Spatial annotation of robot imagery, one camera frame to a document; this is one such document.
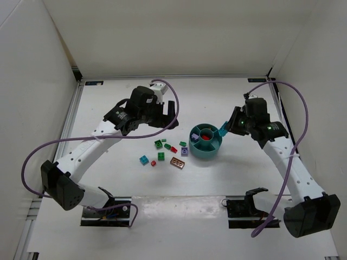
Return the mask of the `large teal lego brick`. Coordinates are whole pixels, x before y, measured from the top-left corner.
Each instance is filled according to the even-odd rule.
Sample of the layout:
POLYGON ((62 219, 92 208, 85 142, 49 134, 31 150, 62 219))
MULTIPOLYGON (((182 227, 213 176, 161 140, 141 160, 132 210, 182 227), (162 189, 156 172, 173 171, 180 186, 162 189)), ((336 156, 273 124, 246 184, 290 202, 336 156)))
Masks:
POLYGON ((227 129, 228 122, 224 122, 223 125, 219 128, 218 133, 221 137, 224 137, 228 133, 227 129))

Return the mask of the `lavender square lego brick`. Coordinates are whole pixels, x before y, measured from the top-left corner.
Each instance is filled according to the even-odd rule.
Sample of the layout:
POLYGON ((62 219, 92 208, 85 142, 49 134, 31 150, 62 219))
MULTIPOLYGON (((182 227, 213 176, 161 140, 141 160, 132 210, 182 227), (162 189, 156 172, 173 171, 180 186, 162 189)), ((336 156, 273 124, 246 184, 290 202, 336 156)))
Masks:
POLYGON ((193 134, 191 135, 191 137, 190 137, 190 140, 191 140, 191 141, 198 141, 198 139, 199 139, 199 136, 198 136, 197 134, 195 134, 195 133, 193 133, 193 134))

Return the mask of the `green square lego brick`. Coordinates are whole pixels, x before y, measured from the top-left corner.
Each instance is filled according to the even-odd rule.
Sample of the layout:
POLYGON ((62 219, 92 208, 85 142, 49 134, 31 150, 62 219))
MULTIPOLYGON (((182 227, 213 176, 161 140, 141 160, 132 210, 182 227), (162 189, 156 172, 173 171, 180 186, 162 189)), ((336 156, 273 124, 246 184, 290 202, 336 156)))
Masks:
POLYGON ((164 161, 165 160, 165 153, 164 152, 158 152, 157 153, 157 159, 158 159, 158 161, 164 161))

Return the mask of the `small teal lego brick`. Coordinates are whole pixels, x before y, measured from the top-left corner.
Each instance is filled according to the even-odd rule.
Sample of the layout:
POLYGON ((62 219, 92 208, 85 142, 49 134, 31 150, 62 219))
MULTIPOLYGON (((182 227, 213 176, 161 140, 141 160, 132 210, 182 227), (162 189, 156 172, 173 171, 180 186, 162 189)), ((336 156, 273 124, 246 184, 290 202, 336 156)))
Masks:
POLYGON ((149 163, 149 160, 147 158, 147 156, 143 155, 142 157, 139 158, 139 161, 142 165, 146 165, 149 163))

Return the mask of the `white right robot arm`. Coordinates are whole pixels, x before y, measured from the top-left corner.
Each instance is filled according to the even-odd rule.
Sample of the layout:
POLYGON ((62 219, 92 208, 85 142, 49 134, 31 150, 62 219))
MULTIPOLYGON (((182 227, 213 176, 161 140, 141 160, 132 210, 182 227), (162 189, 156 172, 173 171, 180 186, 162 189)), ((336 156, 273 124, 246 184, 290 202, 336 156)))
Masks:
POLYGON ((312 178, 296 153, 288 131, 279 121, 271 121, 263 98, 236 106, 226 124, 227 131, 250 137, 269 156, 289 190, 291 200, 274 196, 266 188, 249 190, 245 205, 250 214, 267 212, 270 220, 284 222, 289 233, 299 238, 332 228, 340 208, 335 194, 327 194, 312 178))

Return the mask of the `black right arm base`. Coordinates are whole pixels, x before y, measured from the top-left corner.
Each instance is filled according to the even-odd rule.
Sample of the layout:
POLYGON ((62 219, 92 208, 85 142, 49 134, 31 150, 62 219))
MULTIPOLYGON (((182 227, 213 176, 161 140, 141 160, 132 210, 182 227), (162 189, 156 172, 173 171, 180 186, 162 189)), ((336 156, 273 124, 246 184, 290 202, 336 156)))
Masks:
POLYGON ((266 211, 255 208, 253 196, 267 192, 268 189, 260 187, 249 190, 241 199, 225 197, 221 201, 221 205, 227 209, 228 228, 229 229, 255 229, 263 224, 268 217, 266 211))

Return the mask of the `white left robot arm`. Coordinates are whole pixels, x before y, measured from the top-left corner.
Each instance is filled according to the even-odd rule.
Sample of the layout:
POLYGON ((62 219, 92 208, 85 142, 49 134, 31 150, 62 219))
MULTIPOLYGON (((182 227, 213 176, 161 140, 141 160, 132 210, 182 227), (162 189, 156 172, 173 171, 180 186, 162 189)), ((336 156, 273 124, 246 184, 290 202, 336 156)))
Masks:
POLYGON ((64 210, 78 205, 96 209, 110 207, 114 197, 102 187, 89 187, 80 183, 86 171, 113 145, 128 138, 139 125, 147 124, 161 129, 178 126, 178 101, 169 101, 168 112, 163 113, 163 95, 168 83, 156 81, 149 87, 138 86, 130 98, 119 101, 74 150, 55 162, 41 165, 44 191, 64 210))

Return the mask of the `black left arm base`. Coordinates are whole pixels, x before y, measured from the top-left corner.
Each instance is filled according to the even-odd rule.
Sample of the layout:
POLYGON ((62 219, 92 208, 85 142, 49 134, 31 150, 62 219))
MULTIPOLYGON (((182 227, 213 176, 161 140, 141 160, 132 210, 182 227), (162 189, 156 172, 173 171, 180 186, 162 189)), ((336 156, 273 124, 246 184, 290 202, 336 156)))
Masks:
POLYGON ((130 197, 116 197, 114 205, 125 206, 110 209, 107 211, 94 211, 86 207, 83 208, 80 226, 89 227, 128 227, 130 225, 130 204, 132 199, 130 197))

